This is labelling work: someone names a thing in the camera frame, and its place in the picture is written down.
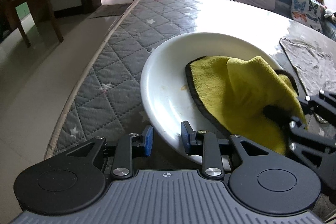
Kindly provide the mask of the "yellow microfibre cloth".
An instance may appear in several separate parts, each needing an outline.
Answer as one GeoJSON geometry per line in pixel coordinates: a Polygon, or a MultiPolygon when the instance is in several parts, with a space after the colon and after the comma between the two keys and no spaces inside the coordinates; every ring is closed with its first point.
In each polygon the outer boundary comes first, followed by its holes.
{"type": "Polygon", "coordinates": [[[238,134],[285,155],[288,138],[281,125],[291,117],[306,120],[294,78],[260,56],[200,57],[186,65],[185,74],[198,110],[225,136],[238,134]]]}

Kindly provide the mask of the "large white bowl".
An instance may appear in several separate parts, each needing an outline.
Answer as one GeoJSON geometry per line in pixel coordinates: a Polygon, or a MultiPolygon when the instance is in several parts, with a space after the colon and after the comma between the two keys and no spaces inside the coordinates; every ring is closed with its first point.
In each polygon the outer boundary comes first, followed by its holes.
{"type": "Polygon", "coordinates": [[[260,48],[225,34],[194,32],[175,36],[158,46],[147,59],[141,73],[143,108],[158,135],[177,153],[185,156],[181,123],[193,129],[208,130],[226,138],[198,110],[187,85],[185,66],[203,56],[228,56],[249,60],[261,56],[273,69],[280,64],[260,48]]]}

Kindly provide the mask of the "grey towel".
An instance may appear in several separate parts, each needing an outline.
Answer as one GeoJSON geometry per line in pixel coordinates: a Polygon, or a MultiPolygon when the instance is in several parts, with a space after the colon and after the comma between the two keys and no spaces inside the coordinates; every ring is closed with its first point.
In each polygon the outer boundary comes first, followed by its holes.
{"type": "Polygon", "coordinates": [[[329,53],[299,40],[279,41],[303,89],[308,96],[324,91],[335,92],[335,63],[329,53]]]}

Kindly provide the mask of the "grey quilted table cover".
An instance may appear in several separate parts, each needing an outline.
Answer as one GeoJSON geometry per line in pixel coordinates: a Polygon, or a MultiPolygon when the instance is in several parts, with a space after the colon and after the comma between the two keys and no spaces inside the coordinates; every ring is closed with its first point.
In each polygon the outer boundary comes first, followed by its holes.
{"type": "Polygon", "coordinates": [[[51,135],[46,157],[90,138],[116,140],[141,130],[148,118],[140,96],[147,58],[168,39],[214,32],[243,39],[293,68],[281,38],[335,56],[335,41],[274,12],[232,0],[135,0],[112,27],[70,94],[51,135]]]}

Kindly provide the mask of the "panda plush toy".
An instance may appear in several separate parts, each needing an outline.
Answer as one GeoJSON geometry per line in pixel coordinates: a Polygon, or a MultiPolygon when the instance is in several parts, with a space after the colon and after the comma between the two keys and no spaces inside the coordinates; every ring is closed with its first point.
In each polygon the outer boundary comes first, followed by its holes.
{"type": "Polygon", "coordinates": [[[325,10],[324,18],[332,23],[336,23],[336,12],[331,12],[330,10],[325,10]]]}

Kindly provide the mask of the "small butterfly cushion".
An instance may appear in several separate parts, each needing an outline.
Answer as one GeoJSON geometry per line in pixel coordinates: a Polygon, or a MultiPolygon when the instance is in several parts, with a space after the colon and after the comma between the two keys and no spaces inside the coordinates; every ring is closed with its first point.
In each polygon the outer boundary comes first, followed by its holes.
{"type": "Polygon", "coordinates": [[[322,33],[321,19],[324,12],[324,7],[314,0],[292,0],[291,2],[292,19],[320,33],[322,33]]]}

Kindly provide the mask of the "dark door mat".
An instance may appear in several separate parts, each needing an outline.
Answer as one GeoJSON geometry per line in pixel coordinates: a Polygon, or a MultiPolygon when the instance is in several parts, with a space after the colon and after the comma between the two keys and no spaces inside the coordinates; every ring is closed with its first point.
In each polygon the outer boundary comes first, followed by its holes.
{"type": "Polygon", "coordinates": [[[100,18],[100,17],[110,17],[110,16],[120,16],[122,15],[130,3],[116,4],[116,5],[101,5],[95,12],[93,12],[89,18],[100,18]]]}

